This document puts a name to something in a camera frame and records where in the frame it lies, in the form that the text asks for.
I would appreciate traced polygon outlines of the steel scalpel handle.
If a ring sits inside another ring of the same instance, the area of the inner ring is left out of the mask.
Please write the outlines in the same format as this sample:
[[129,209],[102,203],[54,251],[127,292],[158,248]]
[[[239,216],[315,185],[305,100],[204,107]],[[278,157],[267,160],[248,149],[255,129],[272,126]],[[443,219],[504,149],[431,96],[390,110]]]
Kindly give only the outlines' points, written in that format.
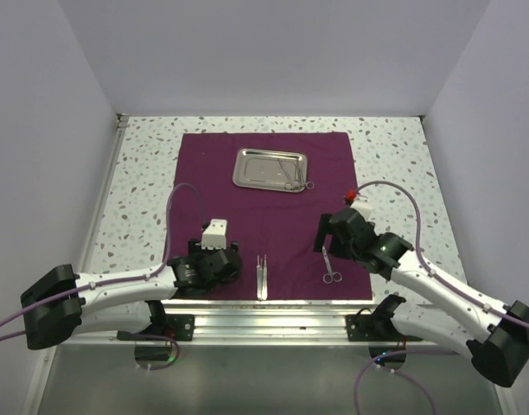
[[268,298],[268,267],[267,267],[267,255],[264,255],[262,263],[262,286],[261,286],[261,300],[266,301]]
[[262,260],[257,256],[257,265],[256,265],[256,279],[257,279],[257,300],[262,301]]

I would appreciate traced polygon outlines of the steel ring-handled scissors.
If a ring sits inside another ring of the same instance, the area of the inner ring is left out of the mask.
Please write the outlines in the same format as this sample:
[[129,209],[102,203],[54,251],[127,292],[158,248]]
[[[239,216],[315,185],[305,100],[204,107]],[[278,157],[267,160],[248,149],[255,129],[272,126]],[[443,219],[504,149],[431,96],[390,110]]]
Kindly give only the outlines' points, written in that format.
[[334,271],[325,246],[322,247],[322,257],[326,267],[326,272],[322,276],[322,281],[325,284],[340,283],[342,281],[342,275],[340,272]]

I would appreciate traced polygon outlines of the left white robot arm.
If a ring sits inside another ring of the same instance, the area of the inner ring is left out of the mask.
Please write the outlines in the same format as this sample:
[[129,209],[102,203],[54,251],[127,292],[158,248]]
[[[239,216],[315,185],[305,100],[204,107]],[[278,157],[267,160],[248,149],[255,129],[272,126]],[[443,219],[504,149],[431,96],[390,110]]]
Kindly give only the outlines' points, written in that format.
[[168,327],[163,301],[202,297],[237,281],[242,267],[238,242],[206,249],[197,239],[188,255],[142,270],[90,274],[58,265],[20,297],[27,346],[41,350],[111,330],[158,339]]

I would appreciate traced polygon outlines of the purple cloth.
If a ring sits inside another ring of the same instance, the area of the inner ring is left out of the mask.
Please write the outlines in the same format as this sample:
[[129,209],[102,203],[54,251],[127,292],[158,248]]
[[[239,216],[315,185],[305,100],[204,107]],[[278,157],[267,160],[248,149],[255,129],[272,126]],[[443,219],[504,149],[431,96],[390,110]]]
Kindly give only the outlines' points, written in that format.
[[[315,184],[299,194],[241,188],[233,183],[241,149],[303,153]],[[253,300],[258,257],[267,258],[270,300],[369,300],[369,274],[350,260],[330,259],[340,282],[326,284],[323,256],[313,246],[322,214],[344,207],[357,186],[353,152],[345,132],[184,134],[177,158],[175,193],[169,212],[172,254],[184,256],[201,236],[201,220],[225,219],[227,238],[239,244],[240,278],[207,298]]]

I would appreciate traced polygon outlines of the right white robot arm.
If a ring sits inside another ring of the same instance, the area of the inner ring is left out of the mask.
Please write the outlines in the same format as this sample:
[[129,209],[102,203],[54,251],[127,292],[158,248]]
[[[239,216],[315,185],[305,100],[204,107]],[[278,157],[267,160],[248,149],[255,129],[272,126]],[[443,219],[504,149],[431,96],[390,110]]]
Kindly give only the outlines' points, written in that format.
[[346,207],[320,217],[314,249],[350,259],[419,295],[421,304],[390,294],[374,310],[346,318],[347,337],[371,342],[424,340],[469,359],[487,380],[510,387],[529,361],[529,307],[480,293],[434,269],[412,244]]

